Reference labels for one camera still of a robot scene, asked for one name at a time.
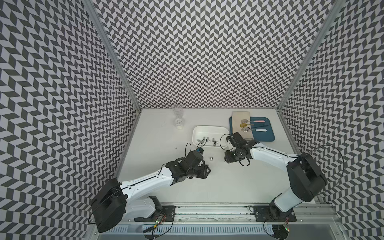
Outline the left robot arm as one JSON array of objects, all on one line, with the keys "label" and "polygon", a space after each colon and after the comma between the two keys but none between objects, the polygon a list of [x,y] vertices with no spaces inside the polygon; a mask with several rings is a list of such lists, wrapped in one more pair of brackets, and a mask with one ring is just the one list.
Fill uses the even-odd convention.
[{"label": "left robot arm", "polygon": [[159,202],[150,196],[155,190],[167,188],[186,179],[206,179],[211,170],[203,157],[204,149],[197,148],[185,157],[163,164],[160,170],[141,178],[119,182],[108,180],[90,203],[91,216],[99,233],[104,233],[121,222],[125,216],[149,218],[161,210]]}]

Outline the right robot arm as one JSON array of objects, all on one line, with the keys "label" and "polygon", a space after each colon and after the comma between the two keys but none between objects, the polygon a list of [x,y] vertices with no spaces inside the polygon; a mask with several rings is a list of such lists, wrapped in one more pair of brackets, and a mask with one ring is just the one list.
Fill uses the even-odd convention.
[{"label": "right robot arm", "polygon": [[258,212],[258,222],[288,220],[294,207],[311,202],[328,184],[320,166],[310,154],[283,153],[256,140],[245,140],[238,132],[227,135],[225,142],[230,144],[230,149],[225,151],[226,163],[240,163],[245,159],[261,161],[288,174],[289,188],[275,197],[264,212],[261,206],[254,207]]}]

